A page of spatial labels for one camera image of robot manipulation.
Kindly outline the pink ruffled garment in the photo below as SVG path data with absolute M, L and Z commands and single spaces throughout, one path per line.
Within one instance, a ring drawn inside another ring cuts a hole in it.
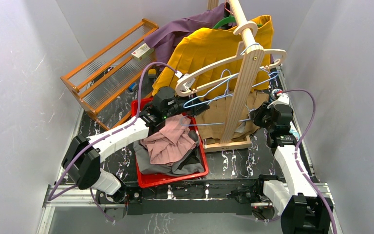
M 151 164 L 173 164 L 196 147 L 196 140 L 188 135 L 190 123 L 191 119 L 182 114 L 169 117 L 158 132 L 140 140 L 148 151 Z

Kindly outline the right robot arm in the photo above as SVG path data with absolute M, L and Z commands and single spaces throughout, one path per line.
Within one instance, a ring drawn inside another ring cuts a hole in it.
M 284 181 L 261 178 L 255 197 L 272 202 L 284 234 L 327 234 L 334 221 L 334 205 L 312 182 L 299 157 L 298 142 L 290 132 L 293 109 L 288 104 L 264 102 L 250 116 L 268 131 L 268 146 L 284 176 Z

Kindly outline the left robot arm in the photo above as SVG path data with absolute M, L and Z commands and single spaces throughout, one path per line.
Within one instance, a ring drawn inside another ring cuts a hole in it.
M 124 124 L 94 136 L 75 136 L 61 163 L 64 175 L 75 183 L 74 188 L 96 189 L 120 203 L 126 197 L 125 184 L 100 164 L 116 151 L 159 132 L 171 117 L 194 117 L 208 109 L 209 105 L 195 95 L 181 97 L 173 88 L 162 87 L 145 105 L 137 102 L 136 115 Z

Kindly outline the khaki tan garment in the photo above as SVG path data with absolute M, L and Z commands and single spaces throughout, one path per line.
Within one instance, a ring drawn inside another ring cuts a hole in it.
M 232 97 L 224 97 L 211 102 L 210 108 L 202 114 L 195 117 L 197 124 L 225 122 L 227 120 L 229 106 Z M 233 141 L 239 141 L 242 138 L 253 134 L 260 129 L 249 119 L 249 113 L 253 109 L 258 109 L 264 102 L 268 101 L 268 94 L 261 91 L 254 91 L 247 96 L 245 106 L 239 111 L 239 122 L 233 134 Z M 220 141 L 224 133 L 224 124 L 212 126 L 197 126 L 201 139 L 215 143 Z

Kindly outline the grey pleated skirt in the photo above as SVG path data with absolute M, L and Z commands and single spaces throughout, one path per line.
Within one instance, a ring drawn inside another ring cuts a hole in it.
M 173 177 L 180 177 L 204 172 L 205 169 L 200 156 L 198 135 L 194 130 L 190 130 L 188 137 L 195 141 L 194 148 L 188 150 L 179 161 L 166 165 L 151 164 L 147 148 L 142 146 L 139 141 L 136 141 L 133 144 L 133 148 L 140 173 L 143 175 L 159 173 Z

